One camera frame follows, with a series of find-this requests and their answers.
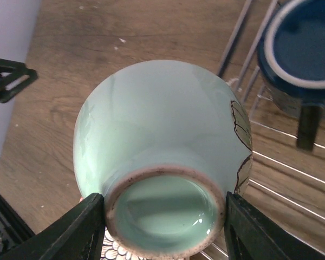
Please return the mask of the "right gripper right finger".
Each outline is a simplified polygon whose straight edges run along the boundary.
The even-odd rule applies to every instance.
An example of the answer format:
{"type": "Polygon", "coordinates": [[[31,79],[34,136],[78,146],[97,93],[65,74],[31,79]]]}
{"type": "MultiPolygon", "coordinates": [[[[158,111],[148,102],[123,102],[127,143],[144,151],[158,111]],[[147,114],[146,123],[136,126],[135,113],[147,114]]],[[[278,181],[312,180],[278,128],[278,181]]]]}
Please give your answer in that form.
{"type": "Polygon", "coordinates": [[[226,206],[229,259],[325,259],[325,254],[287,233],[240,195],[228,192],[226,206]]]}

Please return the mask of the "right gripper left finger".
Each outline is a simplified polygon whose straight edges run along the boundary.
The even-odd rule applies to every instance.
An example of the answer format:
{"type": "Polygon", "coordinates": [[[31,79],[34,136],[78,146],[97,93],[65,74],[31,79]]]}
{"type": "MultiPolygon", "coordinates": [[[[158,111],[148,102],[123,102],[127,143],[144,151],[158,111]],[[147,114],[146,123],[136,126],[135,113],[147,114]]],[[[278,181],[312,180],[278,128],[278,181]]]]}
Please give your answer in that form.
{"type": "Polygon", "coordinates": [[[41,233],[0,253],[0,259],[100,259],[104,197],[92,193],[41,233]]]}

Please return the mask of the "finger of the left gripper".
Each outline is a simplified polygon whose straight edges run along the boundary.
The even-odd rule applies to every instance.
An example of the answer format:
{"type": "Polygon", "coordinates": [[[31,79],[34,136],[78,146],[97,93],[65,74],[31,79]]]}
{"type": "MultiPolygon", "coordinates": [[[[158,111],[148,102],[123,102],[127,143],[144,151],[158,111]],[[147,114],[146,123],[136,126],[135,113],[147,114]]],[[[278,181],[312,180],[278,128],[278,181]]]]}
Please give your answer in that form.
{"type": "Polygon", "coordinates": [[[25,63],[0,58],[0,103],[7,103],[38,79],[25,63]]]}

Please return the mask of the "metal wire dish rack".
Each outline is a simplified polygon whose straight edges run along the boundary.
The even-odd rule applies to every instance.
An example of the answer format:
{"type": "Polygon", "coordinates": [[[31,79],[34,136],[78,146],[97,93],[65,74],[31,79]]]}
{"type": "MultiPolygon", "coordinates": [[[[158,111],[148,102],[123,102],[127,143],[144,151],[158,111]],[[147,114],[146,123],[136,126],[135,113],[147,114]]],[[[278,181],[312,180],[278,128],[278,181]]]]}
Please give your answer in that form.
{"type": "Polygon", "coordinates": [[[296,147],[298,119],[279,109],[255,51],[280,1],[207,1],[213,70],[248,112],[253,167],[245,198],[288,234],[325,255],[325,119],[312,152],[296,147]]]}

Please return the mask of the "light green ceramic bowl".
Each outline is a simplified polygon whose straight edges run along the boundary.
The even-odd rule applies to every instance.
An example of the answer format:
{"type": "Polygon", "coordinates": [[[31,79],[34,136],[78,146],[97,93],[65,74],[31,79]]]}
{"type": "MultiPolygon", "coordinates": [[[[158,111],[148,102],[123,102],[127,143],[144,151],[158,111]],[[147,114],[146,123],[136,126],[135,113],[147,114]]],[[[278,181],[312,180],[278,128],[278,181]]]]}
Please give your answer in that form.
{"type": "Polygon", "coordinates": [[[252,167],[248,115],[214,73],[175,60],[128,66],[102,81],[74,128],[81,196],[103,195],[109,234],[150,259],[192,256],[225,222],[226,194],[252,167]]]}

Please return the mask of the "dark blue mug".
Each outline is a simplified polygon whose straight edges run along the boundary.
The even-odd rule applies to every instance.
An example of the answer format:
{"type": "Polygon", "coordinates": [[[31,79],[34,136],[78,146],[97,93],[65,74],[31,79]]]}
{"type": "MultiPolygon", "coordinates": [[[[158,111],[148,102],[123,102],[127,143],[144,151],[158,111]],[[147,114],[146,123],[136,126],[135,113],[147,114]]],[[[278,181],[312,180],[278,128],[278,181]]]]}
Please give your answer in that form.
{"type": "Polygon", "coordinates": [[[296,147],[312,151],[325,118],[325,1],[287,1],[257,46],[258,65],[275,105],[298,118],[296,147]]]}

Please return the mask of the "floral patterned orange-rim plate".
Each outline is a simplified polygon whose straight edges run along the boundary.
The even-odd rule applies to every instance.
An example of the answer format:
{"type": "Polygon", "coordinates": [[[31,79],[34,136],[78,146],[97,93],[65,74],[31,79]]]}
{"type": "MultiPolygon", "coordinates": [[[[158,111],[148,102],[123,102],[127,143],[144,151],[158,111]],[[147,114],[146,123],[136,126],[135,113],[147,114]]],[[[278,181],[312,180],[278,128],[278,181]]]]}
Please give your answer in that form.
{"type": "Polygon", "coordinates": [[[143,257],[139,257],[123,247],[121,247],[112,237],[111,235],[105,231],[103,243],[102,243],[102,251],[100,259],[109,259],[109,260],[139,260],[144,259],[143,257]]]}

